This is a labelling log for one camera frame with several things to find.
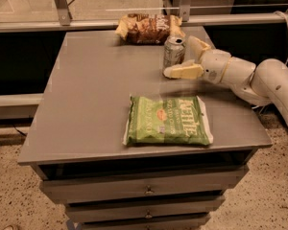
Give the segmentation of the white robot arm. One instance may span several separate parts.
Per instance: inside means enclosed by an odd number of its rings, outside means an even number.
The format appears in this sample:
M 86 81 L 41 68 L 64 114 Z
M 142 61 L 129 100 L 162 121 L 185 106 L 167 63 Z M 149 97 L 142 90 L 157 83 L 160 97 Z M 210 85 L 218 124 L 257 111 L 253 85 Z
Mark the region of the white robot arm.
M 268 58 L 255 65 L 223 50 L 212 49 L 195 36 L 188 38 L 188 46 L 195 58 L 166 67 L 163 70 L 166 78 L 203 78 L 227 86 L 249 104 L 274 104 L 288 126 L 288 67 L 283 62 Z

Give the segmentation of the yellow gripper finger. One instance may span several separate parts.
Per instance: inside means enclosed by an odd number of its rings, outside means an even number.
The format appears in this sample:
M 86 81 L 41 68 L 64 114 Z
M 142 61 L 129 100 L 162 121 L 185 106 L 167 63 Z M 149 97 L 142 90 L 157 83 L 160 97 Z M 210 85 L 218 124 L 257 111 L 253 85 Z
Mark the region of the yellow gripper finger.
M 211 49 L 211 46 L 206 42 L 198 39 L 197 37 L 191 35 L 187 40 L 188 46 L 190 48 L 191 53 L 195 57 L 196 61 L 199 61 L 202 55 Z
M 163 75 L 168 79 L 195 80 L 201 77 L 203 73 L 202 65 L 195 63 L 193 60 L 187 60 L 182 64 L 166 67 L 163 70 Z

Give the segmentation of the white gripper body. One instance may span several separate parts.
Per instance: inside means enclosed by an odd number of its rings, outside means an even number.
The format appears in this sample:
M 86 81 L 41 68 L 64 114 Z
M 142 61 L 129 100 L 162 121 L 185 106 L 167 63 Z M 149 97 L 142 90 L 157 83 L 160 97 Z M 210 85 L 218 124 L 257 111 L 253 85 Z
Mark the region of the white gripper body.
M 231 54 L 222 50 L 205 51 L 200 58 L 200 64 L 204 69 L 204 80 L 214 84 L 220 83 L 223 70 L 230 58 Z

